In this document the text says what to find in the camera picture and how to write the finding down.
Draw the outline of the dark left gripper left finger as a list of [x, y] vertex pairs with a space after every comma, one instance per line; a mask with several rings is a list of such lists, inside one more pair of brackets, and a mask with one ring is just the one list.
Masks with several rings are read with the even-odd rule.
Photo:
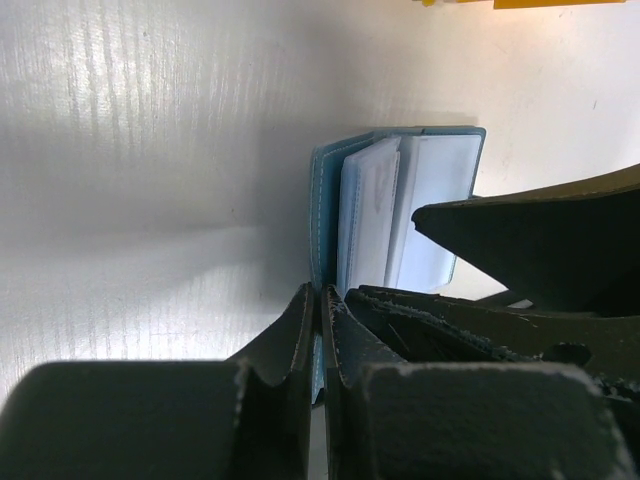
[[224, 361], [54, 362], [1, 412], [5, 479], [303, 479], [314, 292]]

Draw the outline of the white VIP credit card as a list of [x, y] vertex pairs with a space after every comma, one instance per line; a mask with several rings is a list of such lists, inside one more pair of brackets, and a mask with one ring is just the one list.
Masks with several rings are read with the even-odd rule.
[[342, 296], [362, 284], [380, 285], [385, 279], [400, 143], [399, 137], [383, 139], [343, 163], [336, 277]]

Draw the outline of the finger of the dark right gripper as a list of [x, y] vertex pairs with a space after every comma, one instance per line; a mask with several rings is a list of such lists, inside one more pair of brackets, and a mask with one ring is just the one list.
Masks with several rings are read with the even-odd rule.
[[639, 312], [639, 168], [515, 194], [423, 206], [418, 232], [532, 301]]
[[639, 392], [639, 319], [489, 306], [382, 287], [350, 290], [354, 317], [404, 359], [555, 362], [608, 395]]

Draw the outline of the yellow plastic bin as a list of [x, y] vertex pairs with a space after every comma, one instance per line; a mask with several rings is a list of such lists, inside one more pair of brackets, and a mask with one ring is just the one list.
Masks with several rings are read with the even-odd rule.
[[627, 0], [419, 0], [424, 7], [437, 4], [471, 4], [490, 3], [495, 10], [513, 10], [530, 8], [548, 8], [560, 6], [598, 5], [598, 4], [622, 4]]

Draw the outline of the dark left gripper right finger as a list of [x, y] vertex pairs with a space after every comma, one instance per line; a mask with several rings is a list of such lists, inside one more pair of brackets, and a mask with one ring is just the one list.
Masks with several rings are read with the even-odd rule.
[[626, 479], [630, 395], [555, 362], [411, 362], [321, 295], [333, 479]]

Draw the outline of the blue leather card holder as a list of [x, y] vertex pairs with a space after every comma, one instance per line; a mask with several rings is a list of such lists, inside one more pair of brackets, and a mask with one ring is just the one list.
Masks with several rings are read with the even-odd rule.
[[430, 293], [448, 284], [455, 255], [418, 233], [419, 208], [471, 198], [486, 131], [477, 126], [386, 127], [317, 146], [310, 163], [309, 253], [315, 291], [336, 288], [341, 171], [345, 159], [399, 137], [400, 158], [385, 279], [380, 285]]

